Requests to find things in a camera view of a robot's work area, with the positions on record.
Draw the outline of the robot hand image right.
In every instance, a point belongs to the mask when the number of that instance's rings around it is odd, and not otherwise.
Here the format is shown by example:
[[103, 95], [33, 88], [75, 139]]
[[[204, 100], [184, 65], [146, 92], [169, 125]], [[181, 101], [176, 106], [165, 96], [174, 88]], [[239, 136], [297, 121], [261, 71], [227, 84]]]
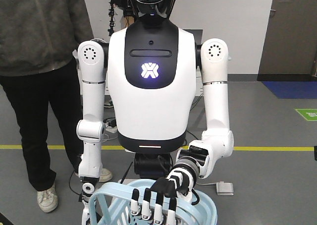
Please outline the robot hand image right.
[[200, 198], [193, 187], [180, 190], [152, 190], [152, 185], [144, 190], [141, 205], [139, 205], [139, 190], [135, 188], [130, 202], [130, 214], [150, 225], [180, 225], [182, 222], [176, 218], [177, 198], [182, 198], [193, 206], [197, 205]]

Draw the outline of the white robot arm image left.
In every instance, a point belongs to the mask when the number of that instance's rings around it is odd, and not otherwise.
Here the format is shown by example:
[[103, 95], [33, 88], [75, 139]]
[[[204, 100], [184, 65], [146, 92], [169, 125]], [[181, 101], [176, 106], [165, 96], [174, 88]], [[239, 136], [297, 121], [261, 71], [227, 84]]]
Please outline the white robot arm image left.
[[106, 43], [98, 40], [84, 41], [77, 50], [82, 75], [83, 119], [77, 124], [77, 136], [84, 143], [84, 150], [78, 168], [82, 192], [80, 201], [84, 204], [81, 224], [90, 218], [88, 203], [100, 179], [103, 164], [101, 145], [104, 138], [104, 101]]

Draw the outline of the white robot arm image right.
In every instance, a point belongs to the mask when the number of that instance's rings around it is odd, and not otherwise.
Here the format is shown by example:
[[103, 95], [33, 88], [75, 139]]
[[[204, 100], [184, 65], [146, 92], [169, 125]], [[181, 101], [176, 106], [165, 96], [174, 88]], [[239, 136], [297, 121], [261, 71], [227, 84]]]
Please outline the white robot arm image right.
[[233, 151], [230, 130], [227, 83], [228, 46], [224, 40], [212, 38], [201, 46], [201, 76], [207, 128], [200, 140], [190, 143], [188, 150], [179, 150], [172, 169], [207, 178], [221, 158]]

